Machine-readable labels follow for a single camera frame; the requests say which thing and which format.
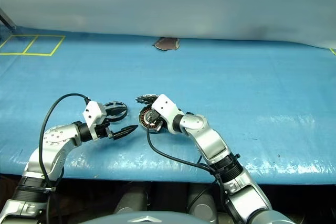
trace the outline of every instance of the white backdrop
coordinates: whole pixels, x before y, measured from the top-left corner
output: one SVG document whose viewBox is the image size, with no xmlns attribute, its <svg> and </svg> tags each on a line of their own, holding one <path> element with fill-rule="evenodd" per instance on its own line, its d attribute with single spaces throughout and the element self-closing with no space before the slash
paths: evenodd
<svg viewBox="0 0 336 224">
<path fill-rule="evenodd" d="M 336 0 L 0 0 L 20 26 L 336 47 Z"/>
</svg>

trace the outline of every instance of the black ring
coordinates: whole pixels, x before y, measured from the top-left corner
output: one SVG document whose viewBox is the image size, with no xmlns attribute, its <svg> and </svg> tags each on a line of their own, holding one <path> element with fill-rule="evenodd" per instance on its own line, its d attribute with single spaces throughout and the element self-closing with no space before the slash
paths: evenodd
<svg viewBox="0 0 336 224">
<path fill-rule="evenodd" d="M 118 107 L 118 106 L 121 106 L 121 107 L 125 107 L 126 110 L 122 113 L 120 113 L 120 116 L 116 116 L 116 115 L 108 115 L 106 117 L 106 119 L 109 121 L 109 122 L 117 122 L 117 121 L 120 121 L 122 119 L 124 119 L 126 116 L 127 116 L 127 113 L 128 113 L 128 107 L 126 104 L 124 104 L 123 102 L 108 102 L 104 105 L 104 108 L 106 109 L 106 107 L 109 107 L 109 106 L 112 106 L 112 107 Z"/>
</svg>

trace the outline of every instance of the yellow square marking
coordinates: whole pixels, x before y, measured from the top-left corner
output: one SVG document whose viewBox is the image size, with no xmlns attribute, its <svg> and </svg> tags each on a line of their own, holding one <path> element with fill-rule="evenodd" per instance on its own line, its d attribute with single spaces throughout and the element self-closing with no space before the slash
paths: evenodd
<svg viewBox="0 0 336 224">
<path fill-rule="evenodd" d="M 41 34 L 18 34 L 18 35 L 10 35 L 1 45 L 2 48 L 10 39 L 13 37 L 33 37 L 32 41 L 28 44 L 28 46 L 23 50 L 23 52 L 0 52 L 0 55 L 24 55 L 24 56 L 52 56 L 57 48 L 62 44 L 63 40 L 65 39 L 64 35 L 41 35 Z M 51 53 L 49 54 L 38 54 L 33 52 L 27 52 L 29 48 L 33 45 L 33 43 L 37 40 L 38 37 L 56 37 L 60 38 L 60 41 L 57 45 L 53 48 Z"/>
</svg>

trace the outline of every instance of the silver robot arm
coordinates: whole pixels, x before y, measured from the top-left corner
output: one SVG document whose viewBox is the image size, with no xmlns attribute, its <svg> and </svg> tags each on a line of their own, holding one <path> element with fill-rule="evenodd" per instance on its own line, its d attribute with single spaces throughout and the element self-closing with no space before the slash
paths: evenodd
<svg viewBox="0 0 336 224">
<path fill-rule="evenodd" d="M 202 115 L 184 114 L 164 94 L 152 104 L 157 114 L 149 115 L 152 123 L 159 117 L 172 134 L 183 133 L 194 140 L 199 152 L 223 184 L 223 203 L 235 223 L 269 224 L 293 223 L 272 206 L 264 192 L 238 162 L 220 134 L 212 129 Z"/>
<path fill-rule="evenodd" d="M 43 136 L 43 164 L 48 178 L 53 182 L 48 187 L 39 163 L 37 148 L 30 156 L 23 176 L 13 196 L 0 213 L 0 223 L 40 223 L 45 213 L 49 194 L 56 190 L 56 182 L 62 173 L 65 160 L 71 150 L 82 142 L 108 137 L 114 140 L 130 134 L 137 125 L 122 128 L 113 133 L 109 130 L 110 122 L 106 119 L 107 111 L 119 114 L 123 108 L 105 109 L 102 104 L 89 101 L 83 112 L 86 123 L 80 121 L 65 126 L 48 129 Z"/>
</svg>

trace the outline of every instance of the blue table surface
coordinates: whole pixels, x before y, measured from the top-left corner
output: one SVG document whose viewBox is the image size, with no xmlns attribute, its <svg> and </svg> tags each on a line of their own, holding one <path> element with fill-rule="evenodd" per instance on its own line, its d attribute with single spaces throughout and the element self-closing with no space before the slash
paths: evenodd
<svg viewBox="0 0 336 224">
<path fill-rule="evenodd" d="M 46 112 L 65 93 L 126 103 L 129 115 L 113 124 L 114 131 L 138 123 L 142 105 L 135 97 L 165 93 L 183 111 L 206 116 L 258 183 L 336 182 L 336 56 L 327 49 L 181 39 L 180 49 L 162 52 L 152 46 L 153 37 L 22 30 L 66 39 L 51 57 L 0 56 L 0 173 L 23 172 Z M 19 39 L 10 43 L 7 50 L 24 48 Z M 54 44 L 37 40 L 34 50 L 50 51 Z M 82 99 L 68 98 L 48 126 L 83 121 L 84 108 Z M 194 162 L 199 157 L 192 140 L 182 135 L 162 132 L 152 140 L 176 157 Z M 105 138 L 74 149 L 65 177 L 213 180 L 203 170 L 154 153 L 141 128 L 118 141 Z"/>
</svg>

